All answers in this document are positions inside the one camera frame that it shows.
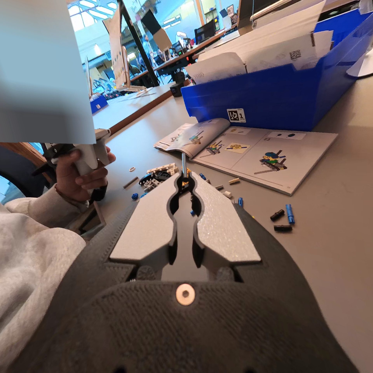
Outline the blue plastic bin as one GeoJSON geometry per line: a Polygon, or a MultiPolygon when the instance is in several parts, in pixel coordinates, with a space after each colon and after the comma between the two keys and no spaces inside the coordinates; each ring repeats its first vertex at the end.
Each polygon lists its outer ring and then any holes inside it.
{"type": "Polygon", "coordinates": [[[347,70],[363,56],[372,37],[372,12],[358,9],[316,24],[333,31],[332,49],[314,68],[291,65],[181,88],[189,116],[274,130],[311,131],[355,83],[347,70]]]}

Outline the black office chair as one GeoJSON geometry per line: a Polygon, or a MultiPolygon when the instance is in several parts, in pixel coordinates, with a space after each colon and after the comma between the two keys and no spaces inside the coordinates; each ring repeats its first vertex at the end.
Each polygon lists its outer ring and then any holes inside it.
{"type": "Polygon", "coordinates": [[[25,197],[39,197],[55,182],[55,173],[39,170],[24,156],[0,146],[0,175],[10,181],[25,197]]]}

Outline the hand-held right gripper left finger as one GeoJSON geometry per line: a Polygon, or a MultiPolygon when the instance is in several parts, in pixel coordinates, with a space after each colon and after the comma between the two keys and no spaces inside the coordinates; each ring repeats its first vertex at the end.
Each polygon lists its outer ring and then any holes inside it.
{"type": "Polygon", "coordinates": [[[150,266],[155,272],[173,265],[181,186],[182,173],[177,172],[140,199],[110,254],[112,261],[150,266]]]}

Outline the cardboard sign stand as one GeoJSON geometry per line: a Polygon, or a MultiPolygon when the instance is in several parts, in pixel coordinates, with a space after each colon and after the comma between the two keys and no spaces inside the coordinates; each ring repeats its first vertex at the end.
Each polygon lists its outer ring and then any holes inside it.
{"type": "Polygon", "coordinates": [[[110,54],[115,86],[119,92],[135,92],[137,97],[139,97],[150,91],[152,88],[131,85],[127,52],[125,46],[122,45],[121,40],[121,22],[122,16],[120,14],[119,6],[117,7],[112,18],[108,18],[103,21],[105,28],[109,33],[110,54]]]}

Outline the person's left hand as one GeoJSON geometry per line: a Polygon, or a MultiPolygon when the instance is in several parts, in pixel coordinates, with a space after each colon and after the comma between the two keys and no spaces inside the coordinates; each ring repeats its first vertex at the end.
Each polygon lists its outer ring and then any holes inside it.
{"type": "Polygon", "coordinates": [[[81,176],[75,163],[81,158],[79,150],[60,156],[56,168],[56,190],[66,198],[77,202],[88,201],[91,197],[89,190],[98,189],[108,184],[108,170],[103,163],[98,163],[98,168],[81,176]]]}

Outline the small blue bin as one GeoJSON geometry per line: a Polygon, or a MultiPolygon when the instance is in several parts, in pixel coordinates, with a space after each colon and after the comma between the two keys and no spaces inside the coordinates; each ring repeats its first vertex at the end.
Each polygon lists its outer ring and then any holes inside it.
{"type": "Polygon", "coordinates": [[[90,98],[91,112],[95,115],[100,110],[108,106],[107,100],[104,95],[99,95],[90,98]]]}

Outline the black monitor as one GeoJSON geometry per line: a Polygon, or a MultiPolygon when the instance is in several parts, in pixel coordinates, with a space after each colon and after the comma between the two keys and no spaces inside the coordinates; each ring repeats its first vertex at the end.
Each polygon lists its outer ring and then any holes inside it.
{"type": "Polygon", "coordinates": [[[201,44],[205,40],[213,37],[216,33],[215,19],[212,19],[207,24],[194,30],[195,33],[195,44],[201,44]]]}

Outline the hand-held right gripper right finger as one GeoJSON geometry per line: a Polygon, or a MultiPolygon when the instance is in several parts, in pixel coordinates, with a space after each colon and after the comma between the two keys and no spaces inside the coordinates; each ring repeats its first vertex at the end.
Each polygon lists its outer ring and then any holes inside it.
{"type": "Polygon", "coordinates": [[[261,257],[234,204],[197,173],[189,173],[193,225],[193,260],[210,272],[221,267],[258,264],[261,257]]]}

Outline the black pole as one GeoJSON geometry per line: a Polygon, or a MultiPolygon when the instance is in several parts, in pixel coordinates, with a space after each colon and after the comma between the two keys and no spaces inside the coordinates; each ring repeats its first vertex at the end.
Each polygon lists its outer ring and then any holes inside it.
{"type": "Polygon", "coordinates": [[[147,57],[147,54],[142,46],[142,41],[140,40],[139,38],[139,35],[133,25],[133,22],[129,16],[129,13],[127,11],[127,8],[124,4],[124,1],[123,0],[118,0],[118,6],[119,6],[119,12],[120,12],[120,15],[124,17],[125,21],[126,21],[126,24],[128,26],[128,29],[133,37],[133,40],[138,48],[138,51],[140,53],[140,55],[142,56],[142,59],[145,63],[145,66],[146,66],[146,69],[147,69],[147,73],[152,81],[152,84],[154,87],[156,86],[159,86],[159,81],[158,81],[158,78],[152,68],[152,64],[150,63],[148,57],[147,57]]]}

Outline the lego instruction booklet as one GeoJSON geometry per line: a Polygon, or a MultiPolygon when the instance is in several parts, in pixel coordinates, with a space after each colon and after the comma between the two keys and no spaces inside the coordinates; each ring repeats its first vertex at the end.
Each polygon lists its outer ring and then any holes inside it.
{"type": "Polygon", "coordinates": [[[182,152],[196,164],[292,196],[337,137],[232,126],[217,118],[184,124],[154,147],[182,152]]]}

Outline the white stand base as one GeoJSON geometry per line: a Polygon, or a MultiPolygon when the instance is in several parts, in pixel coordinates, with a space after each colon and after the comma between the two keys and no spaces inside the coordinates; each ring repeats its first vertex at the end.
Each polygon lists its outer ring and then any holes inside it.
{"type": "Polygon", "coordinates": [[[372,76],[372,40],[373,31],[369,30],[347,54],[345,75],[349,80],[361,80],[372,76]]]}

